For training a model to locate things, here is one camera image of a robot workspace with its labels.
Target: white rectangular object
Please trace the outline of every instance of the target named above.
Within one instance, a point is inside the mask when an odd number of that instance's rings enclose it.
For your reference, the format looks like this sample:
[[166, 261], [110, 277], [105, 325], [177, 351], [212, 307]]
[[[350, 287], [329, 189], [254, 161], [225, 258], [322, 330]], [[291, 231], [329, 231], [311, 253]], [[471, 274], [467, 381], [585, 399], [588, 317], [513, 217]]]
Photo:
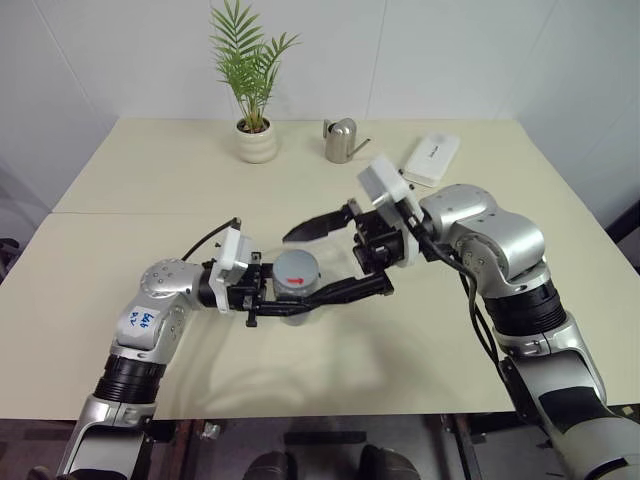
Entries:
[[459, 146], [460, 137], [456, 135], [428, 133], [409, 157], [404, 177], [427, 187], [438, 186]]

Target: palm plant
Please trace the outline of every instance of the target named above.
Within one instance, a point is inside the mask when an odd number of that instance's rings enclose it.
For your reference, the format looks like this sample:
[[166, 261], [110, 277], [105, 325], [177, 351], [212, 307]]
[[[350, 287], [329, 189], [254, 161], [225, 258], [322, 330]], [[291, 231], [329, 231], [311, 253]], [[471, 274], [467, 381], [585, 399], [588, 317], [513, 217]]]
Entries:
[[216, 50], [216, 69], [233, 90], [243, 120], [238, 124], [245, 132], [258, 133], [269, 125], [263, 117], [271, 98], [271, 90], [280, 68], [280, 57], [296, 45], [298, 35], [263, 40], [262, 27], [256, 25], [258, 14], [250, 15], [251, 7], [240, 9], [240, 0], [233, 7], [224, 0], [224, 11], [213, 8], [211, 23], [217, 30], [210, 39]]

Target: floor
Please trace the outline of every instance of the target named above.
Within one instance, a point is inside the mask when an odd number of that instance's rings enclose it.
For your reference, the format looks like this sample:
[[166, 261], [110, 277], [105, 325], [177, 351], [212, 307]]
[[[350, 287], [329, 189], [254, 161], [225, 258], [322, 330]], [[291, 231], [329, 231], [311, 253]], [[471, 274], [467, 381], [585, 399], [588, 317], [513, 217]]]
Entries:
[[[197, 442], [191, 480], [241, 480], [251, 461], [271, 450], [286, 450], [296, 458], [300, 480], [352, 480], [364, 442], [285, 445], [284, 441], [287, 432], [347, 431], [360, 432], [366, 435], [367, 443], [402, 453], [413, 462], [423, 480], [464, 478], [455, 439], [443, 430], [439, 416], [237, 419], [220, 425], [222, 434], [217, 440]], [[63, 422], [0, 420], [0, 478], [24, 479], [34, 465], [55, 470], [71, 428], [71, 423]], [[483, 478], [561, 477], [555, 454], [545, 441], [542, 432], [532, 427], [474, 437]], [[156, 445], [150, 480], [166, 478], [166, 448]]]

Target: shoe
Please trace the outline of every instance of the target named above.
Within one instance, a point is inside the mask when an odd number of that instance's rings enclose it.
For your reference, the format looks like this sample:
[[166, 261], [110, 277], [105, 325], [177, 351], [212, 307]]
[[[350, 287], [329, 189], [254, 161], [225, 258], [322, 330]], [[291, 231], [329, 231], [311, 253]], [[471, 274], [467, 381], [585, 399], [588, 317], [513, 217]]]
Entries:
[[282, 452], [270, 452], [256, 458], [242, 480], [291, 480], [295, 478], [293, 459]]
[[358, 480], [420, 480], [420, 475], [399, 453], [367, 445], [360, 455]]

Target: table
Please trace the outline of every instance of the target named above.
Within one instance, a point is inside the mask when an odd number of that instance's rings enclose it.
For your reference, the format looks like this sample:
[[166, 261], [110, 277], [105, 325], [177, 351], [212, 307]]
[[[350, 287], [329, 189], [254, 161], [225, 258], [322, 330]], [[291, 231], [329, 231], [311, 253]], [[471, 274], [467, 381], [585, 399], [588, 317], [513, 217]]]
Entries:
[[[367, 206], [357, 172], [382, 149], [401, 164], [428, 129], [462, 137], [444, 184], [481, 185], [541, 227], [554, 283], [609, 402], [640, 399], [640, 281], [517, 123], [361, 122], [375, 144], [334, 165], [322, 158], [320, 122], [283, 122], [280, 155], [257, 166], [232, 158], [224, 125], [118, 122], [0, 287], [0, 417], [76, 418], [147, 266], [180, 256], [233, 215], [273, 259], [300, 221], [350, 196]], [[355, 271], [349, 237], [310, 247], [327, 281]], [[389, 276], [393, 296], [322, 307], [299, 327], [270, 318], [247, 329], [243, 313], [198, 312], [163, 380], [157, 418], [512, 409], [469, 325], [457, 275], [419, 262]]]

